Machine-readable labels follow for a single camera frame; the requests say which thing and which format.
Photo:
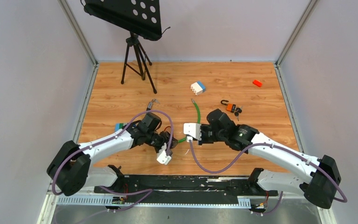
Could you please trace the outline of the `orange padlock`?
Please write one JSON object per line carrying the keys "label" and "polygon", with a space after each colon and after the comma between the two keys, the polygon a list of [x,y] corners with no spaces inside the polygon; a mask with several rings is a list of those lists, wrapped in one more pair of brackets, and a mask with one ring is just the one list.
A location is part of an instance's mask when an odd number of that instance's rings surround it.
{"label": "orange padlock", "polygon": [[224,106],[226,106],[226,111],[234,113],[236,109],[236,104],[229,103],[228,100],[221,100],[220,103]]}

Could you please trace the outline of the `green cable lock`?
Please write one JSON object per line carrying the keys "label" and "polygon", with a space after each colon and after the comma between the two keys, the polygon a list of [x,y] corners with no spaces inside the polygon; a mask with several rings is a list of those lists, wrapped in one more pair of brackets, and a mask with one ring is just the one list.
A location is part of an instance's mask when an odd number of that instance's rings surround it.
{"label": "green cable lock", "polygon": [[[195,100],[194,100],[193,98],[191,99],[191,101],[192,101],[192,103],[193,103],[193,105],[194,105],[194,107],[195,107],[195,109],[196,109],[196,112],[197,112],[197,123],[200,123],[200,122],[201,122],[200,109],[199,109],[197,103],[195,102]],[[147,106],[147,108],[146,108],[146,110],[147,110],[147,111],[148,111],[148,110],[151,110],[152,107],[153,107],[153,104],[151,104],[151,103],[149,102],[149,103],[148,103],[148,106]],[[184,142],[184,141],[186,141],[186,137],[184,137],[184,138],[178,140],[178,143],[182,143],[182,142]]]}

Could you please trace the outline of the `black-headed key bunch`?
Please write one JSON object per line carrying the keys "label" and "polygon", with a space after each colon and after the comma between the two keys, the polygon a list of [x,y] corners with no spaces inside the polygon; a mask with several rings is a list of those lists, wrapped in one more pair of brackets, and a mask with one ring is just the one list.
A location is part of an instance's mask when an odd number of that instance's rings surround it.
{"label": "black-headed key bunch", "polygon": [[241,107],[236,107],[234,110],[234,115],[237,118],[237,120],[239,121],[239,115],[242,113],[242,106]]}

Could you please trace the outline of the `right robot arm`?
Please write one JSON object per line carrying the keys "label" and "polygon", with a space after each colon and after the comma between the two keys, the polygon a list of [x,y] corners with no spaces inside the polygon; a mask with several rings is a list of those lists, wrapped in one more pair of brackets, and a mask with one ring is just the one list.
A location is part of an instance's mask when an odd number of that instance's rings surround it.
{"label": "right robot arm", "polygon": [[332,157],[318,158],[298,152],[251,126],[236,124],[220,109],[210,112],[207,121],[207,124],[185,124],[187,141],[197,140],[199,145],[223,142],[238,151],[239,156],[258,156],[287,170],[280,173],[255,168],[247,182],[250,193],[259,195],[271,190],[293,193],[324,209],[329,209],[334,200],[348,201],[339,186],[341,175]]}

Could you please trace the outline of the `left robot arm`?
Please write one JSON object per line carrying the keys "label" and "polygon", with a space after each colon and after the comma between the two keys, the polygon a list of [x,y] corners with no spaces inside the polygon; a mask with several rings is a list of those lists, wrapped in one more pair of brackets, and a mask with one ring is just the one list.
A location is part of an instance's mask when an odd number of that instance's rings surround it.
{"label": "left robot arm", "polygon": [[155,149],[160,164],[168,164],[178,140],[174,138],[173,131],[157,132],[162,123],[158,114],[169,117],[159,110],[144,111],[141,113],[143,119],[137,120],[136,115],[113,134],[85,143],[66,141],[47,168],[53,194],[71,196],[84,187],[107,187],[113,193],[120,192],[124,188],[124,180],[119,177],[118,168],[112,165],[96,168],[94,164],[143,144]]}

